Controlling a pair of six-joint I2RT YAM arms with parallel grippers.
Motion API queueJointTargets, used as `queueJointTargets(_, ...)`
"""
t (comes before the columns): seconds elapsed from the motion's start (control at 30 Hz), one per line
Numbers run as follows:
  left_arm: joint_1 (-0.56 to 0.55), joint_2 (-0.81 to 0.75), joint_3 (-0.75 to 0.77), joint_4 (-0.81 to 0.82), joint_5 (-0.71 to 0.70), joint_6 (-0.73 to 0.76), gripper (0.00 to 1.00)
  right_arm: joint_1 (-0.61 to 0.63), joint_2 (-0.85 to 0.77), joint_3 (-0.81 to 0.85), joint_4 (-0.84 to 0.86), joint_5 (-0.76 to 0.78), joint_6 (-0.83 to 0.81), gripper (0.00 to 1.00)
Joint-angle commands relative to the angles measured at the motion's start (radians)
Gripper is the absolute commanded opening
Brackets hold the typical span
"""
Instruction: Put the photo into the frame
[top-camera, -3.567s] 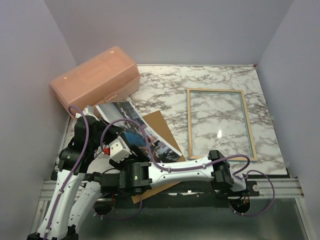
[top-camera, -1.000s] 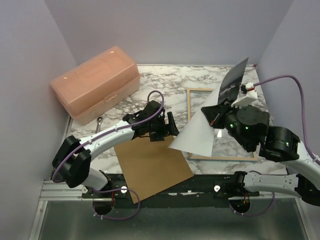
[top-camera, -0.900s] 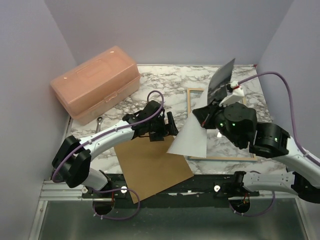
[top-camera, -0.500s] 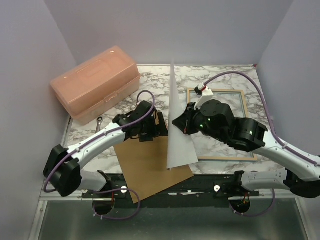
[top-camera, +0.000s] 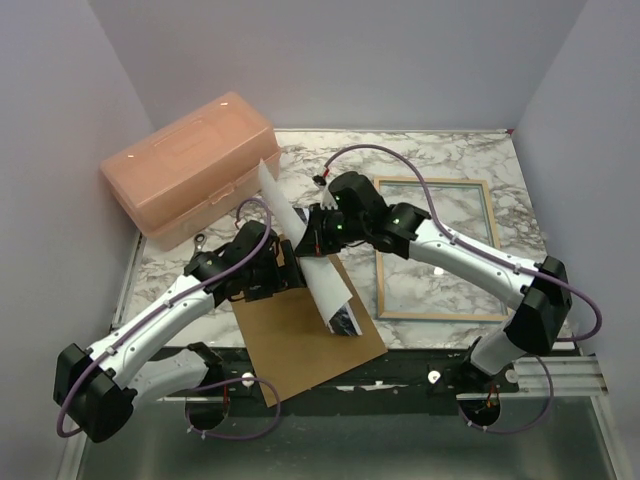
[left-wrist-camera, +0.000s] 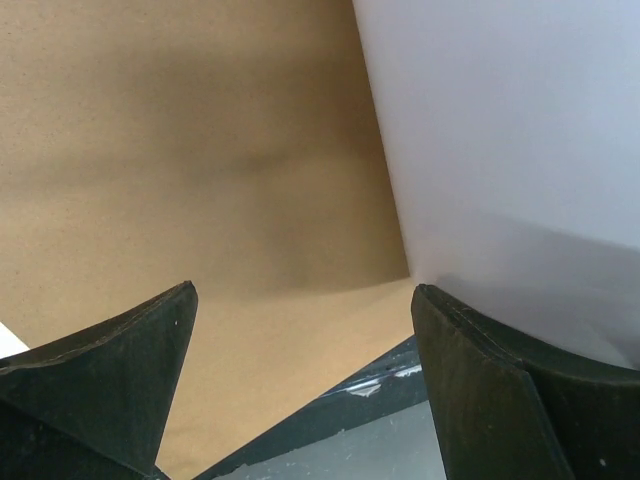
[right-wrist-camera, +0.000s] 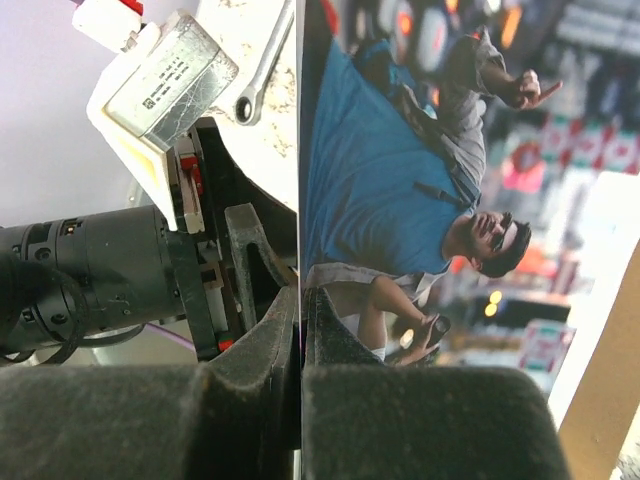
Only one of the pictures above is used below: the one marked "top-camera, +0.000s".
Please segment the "printed photo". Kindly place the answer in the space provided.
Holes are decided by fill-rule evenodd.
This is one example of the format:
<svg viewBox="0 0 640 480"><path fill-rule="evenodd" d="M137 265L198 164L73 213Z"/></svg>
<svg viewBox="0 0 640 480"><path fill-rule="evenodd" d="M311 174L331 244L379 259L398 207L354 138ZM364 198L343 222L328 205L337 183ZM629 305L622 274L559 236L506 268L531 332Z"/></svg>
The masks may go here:
<svg viewBox="0 0 640 480"><path fill-rule="evenodd" d="M307 207L294 207L289 203L263 160L258 167L258 178L262 197L282 232L293 247L299 246L309 225L310 210ZM360 336L362 330L349 304L353 295L329 258L303 257L298 259L298 263L329 331L341 336Z"/></svg>

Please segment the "brown cardboard backing board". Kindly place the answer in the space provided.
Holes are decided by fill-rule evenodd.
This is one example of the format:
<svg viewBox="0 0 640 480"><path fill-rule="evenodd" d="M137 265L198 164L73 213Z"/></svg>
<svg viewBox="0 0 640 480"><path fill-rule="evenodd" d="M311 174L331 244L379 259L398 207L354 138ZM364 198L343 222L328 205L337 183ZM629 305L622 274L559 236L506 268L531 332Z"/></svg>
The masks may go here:
<svg viewBox="0 0 640 480"><path fill-rule="evenodd" d="M339 336L325 326L307 289L232 304L254 373L276 389L262 388L267 406L287 400L387 352L340 259L329 257L352 293L349 305L360 336Z"/></svg>

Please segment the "blue wooden picture frame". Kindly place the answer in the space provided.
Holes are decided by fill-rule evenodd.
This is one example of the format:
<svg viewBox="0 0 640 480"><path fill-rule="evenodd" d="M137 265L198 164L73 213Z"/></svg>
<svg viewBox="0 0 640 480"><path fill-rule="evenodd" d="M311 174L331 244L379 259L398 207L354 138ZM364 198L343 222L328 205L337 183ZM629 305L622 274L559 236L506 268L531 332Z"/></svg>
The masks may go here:
<svg viewBox="0 0 640 480"><path fill-rule="evenodd" d="M431 178L427 184L441 221L500 247L485 180ZM392 254L376 255L376 281L380 319L500 323L509 314L497 298L442 268Z"/></svg>

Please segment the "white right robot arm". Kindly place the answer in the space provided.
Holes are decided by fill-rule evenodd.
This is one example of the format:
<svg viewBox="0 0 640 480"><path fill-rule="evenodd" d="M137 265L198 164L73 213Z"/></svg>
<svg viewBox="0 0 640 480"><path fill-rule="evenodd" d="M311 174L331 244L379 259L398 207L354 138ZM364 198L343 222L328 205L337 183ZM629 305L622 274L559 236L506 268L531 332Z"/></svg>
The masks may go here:
<svg viewBox="0 0 640 480"><path fill-rule="evenodd" d="M348 171L326 184L323 200L295 248L298 257L324 257L351 243L441 267L493 295L512 309L496 330L476 340L460 367L460 379L480 392L509 363L548 355L572 306L563 262L510 256L448 227L410 203L388 204L365 176Z"/></svg>

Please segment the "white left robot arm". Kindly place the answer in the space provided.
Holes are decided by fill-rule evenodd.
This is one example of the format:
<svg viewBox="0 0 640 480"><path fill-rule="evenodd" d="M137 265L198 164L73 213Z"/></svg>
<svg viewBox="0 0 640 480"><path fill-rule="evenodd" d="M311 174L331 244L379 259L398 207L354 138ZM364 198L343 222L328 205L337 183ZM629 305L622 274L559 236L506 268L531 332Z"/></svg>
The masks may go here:
<svg viewBox="0 0 640 480"><path fill-rule="evenodd" d="M290 241L268 226L245 223L234 239L205 250L205 236L174 283L125 326L87 348L72 343L56 360L53 399L61 412L59 436L71 418L95 443L114 436L130 419L144 394L194 388L214 393L222 380L219 359L206 346L189 346L162 368L163 379L150 377L152 357L183 328L226 301L248 302L305 285Z"/></svg>

